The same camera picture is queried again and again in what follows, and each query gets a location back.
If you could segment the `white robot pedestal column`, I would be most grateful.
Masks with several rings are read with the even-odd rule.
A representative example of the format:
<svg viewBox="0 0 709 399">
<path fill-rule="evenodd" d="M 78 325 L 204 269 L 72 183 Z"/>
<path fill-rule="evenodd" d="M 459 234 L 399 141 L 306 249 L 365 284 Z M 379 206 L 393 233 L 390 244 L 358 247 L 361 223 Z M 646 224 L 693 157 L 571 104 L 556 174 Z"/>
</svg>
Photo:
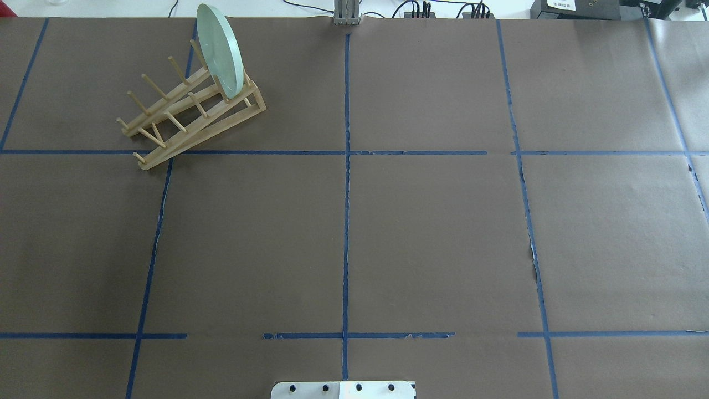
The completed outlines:
<svg viewBox="0 0 709 399">
<path fill-rule="evenodd" d="M 271 398 L 416 398 L 410 381 L 310 381 L 281 382 Z"/>
</svg>

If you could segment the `wooden dish rack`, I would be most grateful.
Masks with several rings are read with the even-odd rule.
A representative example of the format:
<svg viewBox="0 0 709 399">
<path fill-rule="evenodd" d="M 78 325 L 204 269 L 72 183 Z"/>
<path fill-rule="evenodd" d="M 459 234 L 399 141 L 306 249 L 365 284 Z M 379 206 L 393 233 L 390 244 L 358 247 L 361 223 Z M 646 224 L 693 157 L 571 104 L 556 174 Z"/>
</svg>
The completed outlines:
<svg viewBox="0 0 709 399">
<path fill-rule="evenodd" d="M 144 156 L 137 152 L 132 154 L 142 170 L 169 161 L 267 109 L 263 94 L 245 71 L 241 74 L 243 87 L 229 98 L 226 84 L 211 73 L 197 41 L 192 39 L 190 44 L 202 66 L 190 76 L 183 76 L 169 93 L 142 74 L 144 81 L 157 91 L 159 99 L 146 106 L 129 90 L 126 94 L 140 113 L 129 123 L 120 117 L 116 119 L 122 134 L 129 138 L 142 136 L 155 145 Z"/>
</svg>

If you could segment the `aluminium frame post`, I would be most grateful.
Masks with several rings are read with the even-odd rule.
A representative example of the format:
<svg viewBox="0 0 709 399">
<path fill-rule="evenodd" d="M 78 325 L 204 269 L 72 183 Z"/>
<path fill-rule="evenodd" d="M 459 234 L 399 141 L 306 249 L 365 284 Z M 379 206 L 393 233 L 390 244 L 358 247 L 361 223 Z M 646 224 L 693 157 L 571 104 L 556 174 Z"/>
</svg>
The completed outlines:
<svg viewBox="0 0 709 399">
<path fill-rule="evenodd" d="M 334 25 L 359 25 L 362 19 L 359 0 L 335 0 L 333 3 Z"/>
</svg>

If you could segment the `light green round plate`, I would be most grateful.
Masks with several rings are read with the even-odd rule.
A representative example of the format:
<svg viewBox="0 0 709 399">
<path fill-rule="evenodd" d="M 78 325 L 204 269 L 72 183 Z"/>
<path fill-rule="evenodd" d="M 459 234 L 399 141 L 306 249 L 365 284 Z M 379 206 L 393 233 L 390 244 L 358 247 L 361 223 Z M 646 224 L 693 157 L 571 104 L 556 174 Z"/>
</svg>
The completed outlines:
<svg viewBox="0 0 709 399">
<path fill-rule="evenodd" d="M 245 85 L 245 68 L 232 26 L 218 8 L 201 3 L 197 32 L 210 74 L 218 78 L 228 99 L 236 98 Z"/>
</svg>

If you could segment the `black box with label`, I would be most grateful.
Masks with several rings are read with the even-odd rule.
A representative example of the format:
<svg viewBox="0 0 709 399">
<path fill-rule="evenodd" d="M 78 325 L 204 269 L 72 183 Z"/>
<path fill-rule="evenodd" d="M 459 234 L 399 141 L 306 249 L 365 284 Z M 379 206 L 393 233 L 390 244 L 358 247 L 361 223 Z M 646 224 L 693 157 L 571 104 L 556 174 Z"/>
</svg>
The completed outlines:
<svg viewBox="0 0 709 399">
<path fill-rule="evenodd" d="M 534 1 L 530 19 L 621 20 L 619 1 Z"/>
</svg>

